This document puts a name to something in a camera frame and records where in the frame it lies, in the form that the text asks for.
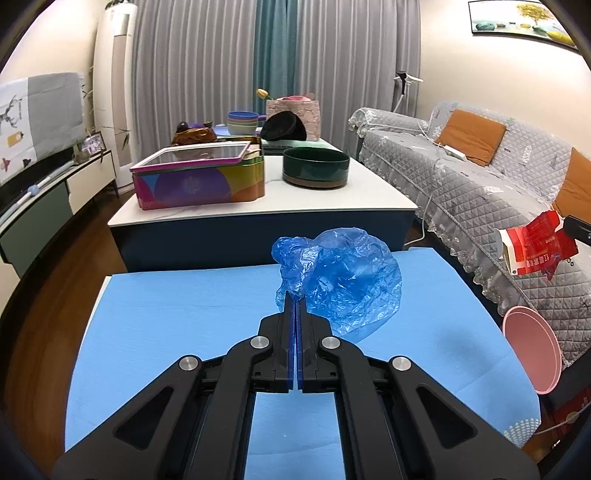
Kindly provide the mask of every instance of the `blue tabletop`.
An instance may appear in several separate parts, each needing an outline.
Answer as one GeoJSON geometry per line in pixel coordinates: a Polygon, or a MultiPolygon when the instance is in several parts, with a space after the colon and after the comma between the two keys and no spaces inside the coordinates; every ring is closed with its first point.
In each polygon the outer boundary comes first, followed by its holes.
{"type": "MultiPolygon", "coordinates": [[[[522,445],[540,423],[537,395],[488,312],[431,249],[394,254],[398,313],[358,345],[405,355],[494,428],[522,445]]],[[[66,449],[179,357],[225,354],[278,311],[278,265],[115,275],[96,307],[74,368],[66,449]]],[[[344,478],[331,394],[258,394],[246,478],[344,478]]]]}

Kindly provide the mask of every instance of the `rainbow-colored box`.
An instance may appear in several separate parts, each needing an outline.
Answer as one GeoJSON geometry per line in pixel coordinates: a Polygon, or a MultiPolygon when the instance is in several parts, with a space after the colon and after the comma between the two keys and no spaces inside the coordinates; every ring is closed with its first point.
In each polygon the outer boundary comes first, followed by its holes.
{"type": "Polygon", "coordinates": [[[250,142],[165,148],[131,172],[142,210],[251,202],[265,195],[264,157],[260,145],[250,142]]]}

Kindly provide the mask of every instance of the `dark green ceramic bowl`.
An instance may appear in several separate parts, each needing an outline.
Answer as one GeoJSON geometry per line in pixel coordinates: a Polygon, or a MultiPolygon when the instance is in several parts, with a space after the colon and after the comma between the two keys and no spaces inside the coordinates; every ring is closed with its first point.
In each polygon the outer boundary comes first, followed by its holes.
{"type": "Polygon", "coordinates": [[[311,189],[342,187],[347,183],[349,160],[331,148],[289,148],[283,152],[283,179],[311,189]]]}

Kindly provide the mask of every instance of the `pink bowl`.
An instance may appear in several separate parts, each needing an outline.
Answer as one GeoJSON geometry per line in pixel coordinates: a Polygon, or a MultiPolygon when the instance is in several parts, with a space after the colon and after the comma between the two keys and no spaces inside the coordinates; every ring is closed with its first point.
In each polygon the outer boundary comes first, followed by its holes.
{"type": "Polygon", "coordinates": [[[542,315],[528,307],[513,307],[505,315],[502,330],[536,393],[545,395],[554,390],[562,372],[562,358],[556,335],[542,315]]]}
{"type": "Polygon", "coordinates": [[[308,97],[303,97],[301,95],[291,95],[289,97],[281,97],[278,98],[277,100],[283,100],[283,101],[288,101],[288,102],[300,102],[300,101],[304,101],[304,100],[310,100],[308,97]]]}

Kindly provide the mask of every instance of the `green cabinet drawer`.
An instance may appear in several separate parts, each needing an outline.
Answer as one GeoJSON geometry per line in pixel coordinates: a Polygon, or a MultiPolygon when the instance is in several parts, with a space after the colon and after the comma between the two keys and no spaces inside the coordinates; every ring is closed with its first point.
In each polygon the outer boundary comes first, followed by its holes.
{"type": "Polygon", "coordinates": [[[37,255],[72,217],[66,183],[39,198],[0,237],[0,245],[22,278],[37,255]]]}

